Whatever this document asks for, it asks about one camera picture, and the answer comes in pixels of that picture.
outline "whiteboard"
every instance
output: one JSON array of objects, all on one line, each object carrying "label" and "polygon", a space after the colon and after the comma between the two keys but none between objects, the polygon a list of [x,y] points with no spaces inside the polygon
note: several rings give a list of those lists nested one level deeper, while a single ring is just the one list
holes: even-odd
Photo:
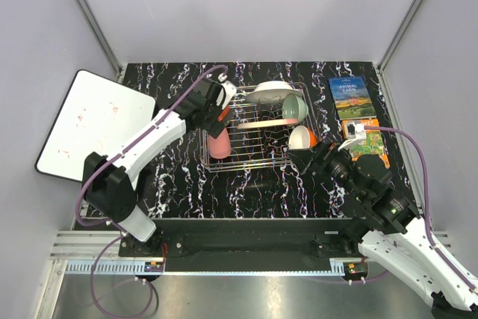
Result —
[{"label": "whiteboard", "polygon": [[35,168],[81,181],[84,159],[93,151],[117,154],[122,144],[151,121],[155,103],[151,96],[86,70],[78,71]]}]

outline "marble tabletop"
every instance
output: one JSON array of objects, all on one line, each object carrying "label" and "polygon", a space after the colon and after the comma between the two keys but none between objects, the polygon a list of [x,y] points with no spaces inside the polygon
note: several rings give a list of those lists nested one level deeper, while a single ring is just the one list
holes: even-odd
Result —
[{"label": "marble tabletop", "polygon": [[[158,107],[180,95],[205,69],[218,63],[129,64],[122,83],[156,98]],[[328,79],[363,75],[381,126],[391,126],[376,70],[370,62],[226,63],[237,86],[269,80],[307,84],[320,136],[342,141]],[[397,191],[413,199],[397,139],[384,134]],[[209,173],[200,161],[199,131],[168,146],[143,171],[141,208],[152,218],[349,217],[350,198],[329,178],[299,176],[291,166]],[[88,217],[99,215],[89,211]]]}]

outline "dish rack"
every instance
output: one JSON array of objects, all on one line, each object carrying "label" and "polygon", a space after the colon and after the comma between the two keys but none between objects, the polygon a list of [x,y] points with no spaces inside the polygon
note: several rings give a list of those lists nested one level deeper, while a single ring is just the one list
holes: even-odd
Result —
[{"label": "dish rack", "polygon": [[[294,89],[303,93],[308,106],[307,117],[297,125],[311,129],[320,140],[317,121],[307,86],[302,82],[289,83]],[[252,121],[278,120],[282,118],[282,102],[272,105],[252,104],[246,102],[246,96],[254,91],[255,86],[238,87],[238,92],[229,107],[234,111],[234,118],[227,129],[231,141],[232,153],[228,158],[217,160],[209,156],[208,133],[200,130],[201,162],[210,172],[246,170],[252,168],[277,167],[290,164],[287,157],[288,139],[294,126],[276,126],[266,128],[239,129],[240,123]]]}]

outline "book cover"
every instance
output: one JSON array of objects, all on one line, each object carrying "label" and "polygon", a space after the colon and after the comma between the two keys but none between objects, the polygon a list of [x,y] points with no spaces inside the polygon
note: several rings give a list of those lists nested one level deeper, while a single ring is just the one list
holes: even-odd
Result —
[{"label": "book cover", "polygon": [[329,85],[340,120],[376,116],[363,76],[330,78]]},{"label": "book cover", "polygon": [[[342,126],[344,128],[345,138],[348,136],[347,125],[350,123],[363,123],[364,126],[379,126],[377,119],[343,121]],[[385,167],[389,168],[390,162],[388,161],[387,151],[380,131],[366,130],[365,133],[367,134],[367,139],[349,149],[352,160],[357,161],[357,158],[362,155],[378,155],[385,163]]]}]

